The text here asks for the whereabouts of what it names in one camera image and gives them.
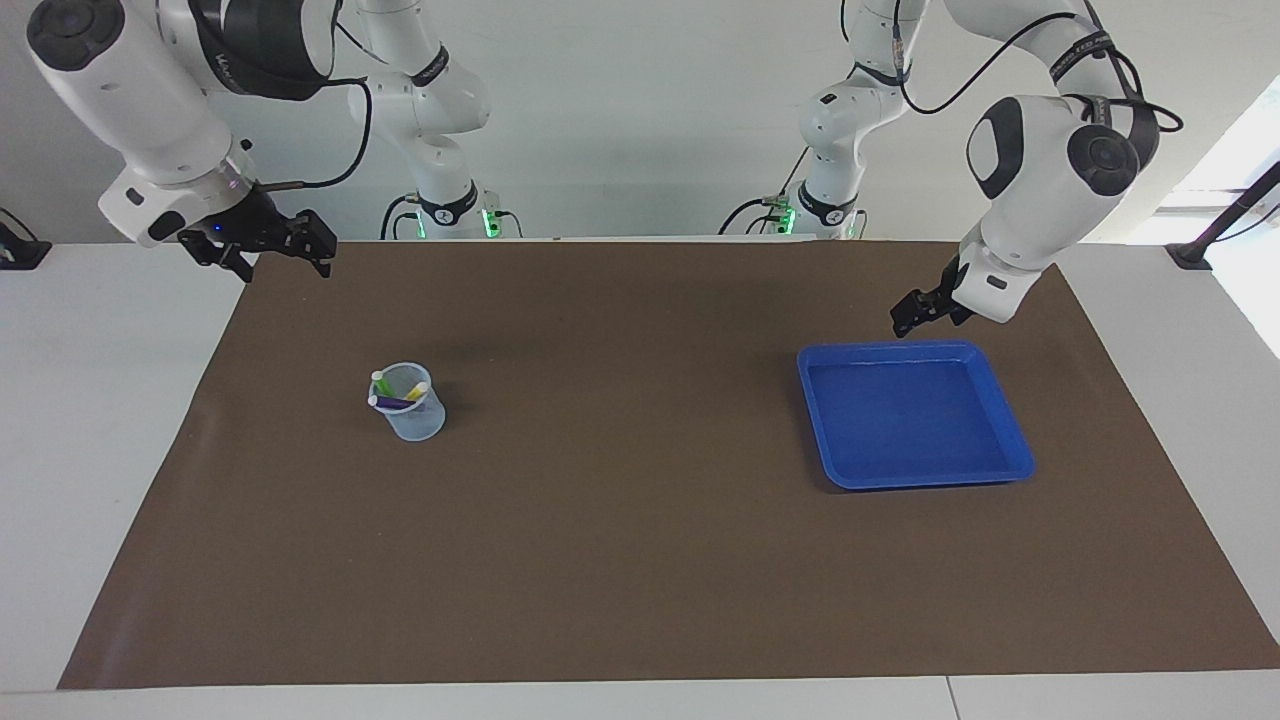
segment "white table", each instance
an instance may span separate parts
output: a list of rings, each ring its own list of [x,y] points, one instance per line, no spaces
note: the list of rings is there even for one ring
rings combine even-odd
[[[1062,266],[1280,634],[1280,360],[1160,249],[1080,246]],[[49,692],[241,287],[177,247],[59,246],[0,274],[0,717],[1280,716],[1280,671]]]

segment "green marker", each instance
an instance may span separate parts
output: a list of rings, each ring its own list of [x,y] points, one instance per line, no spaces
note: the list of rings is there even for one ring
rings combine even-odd
[[[387,382],[387,378],[383,377],[381,370],[375,372],[370,377],[374,379],[374,388],[378,389],[378,395],[383,397],[396,397],[396,393],[392,392],[392,386]]]

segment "marker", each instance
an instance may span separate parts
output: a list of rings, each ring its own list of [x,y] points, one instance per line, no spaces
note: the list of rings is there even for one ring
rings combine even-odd
[[[417,402],[424,395],[431,391],[431,383],[417,383],[413,389],[408,391],[404,400],[410,402]]]
[[[369,396],[369,406],[378,410],[408,410],[413,405],[413,402],[401,400],[398,397],[379,397],[376,395]]]
[[[392,386],[387,382],[387,378],[383,377],[381,370],[374,372],[370,377],[374,380],[374,387],[378,389],[378,395],[384,397],[396,397],[396,393],[392,392]]]

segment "purple marker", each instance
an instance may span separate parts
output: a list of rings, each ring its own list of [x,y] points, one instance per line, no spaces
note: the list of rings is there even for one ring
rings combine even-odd
[[[410,402],[408,400],[401,400],[398,397],[383,397],[380,395],[369,396],[369,406],[376,407],[378,410],[408,410],[415,405],[417,404]]]

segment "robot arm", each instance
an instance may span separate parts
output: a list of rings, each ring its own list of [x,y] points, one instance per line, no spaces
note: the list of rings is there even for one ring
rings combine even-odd
[[[242,251],[302,258],[328,277],[337,237],[310,210],[293,219],[276,211],[257,184],[248,145],[236,142],[214,115],[189,68],[204,67],[205,88],[216,83],[241,94],[310,97],[328,81],[332,36],[328,58],[324,51],[284,51],[282,56],[297,63],[278,61],[273,67],[282,74],[271,74],[247,61],[247,38],[256,33],[236,29],[237,23],[253,20],[250,29],[257,20],[280,26],[271,14],[283,14],[292,19],[280,27],[297,32],[284,33],[291,40],[282,47],[301,45],[307,42],[303,28],[314,37],[315,18],[332,19],[335,3],[160,0],[159,12],[123,0],[41,3],[27,27],[36,65],[79,119],[125,160],[99,201],[108,220],[143,246],[177,237],[197,263],[228,268],[244,282],[253,269]],[[188,12],[184,23],[183,8],[202,14],[197,19]],[[166,42],[187,53],[179,60]],[[330,67],[321,73],[316,61]]]
[[[1153,106],[1133,87],[1087,0],[947,0],[969,32],[1020,47],[1050,68],[1060,96],[1001,100],[969,140],[969,167],[991,210],[932,292],[893,309],[895,332],[950,316],[1007,322],[1041,273],[1123,200],[1158,146]],[[850,29],[858,64],[808,106],[810,176],[788,190],[796,232],[845,237],[863,177],[859,146],[900,118],[928,0],[865,0]]]
[[[484,83],[449,56],[421,0],[356,0],[356,6],[371,53],[388,65],[369,77],[374,132],[404,156],[428,237],[500,234],[497,196],[472,179],[462,149],[445,137],[489,122]],[[351,94],[351,110],[364,117],[357,91]]]

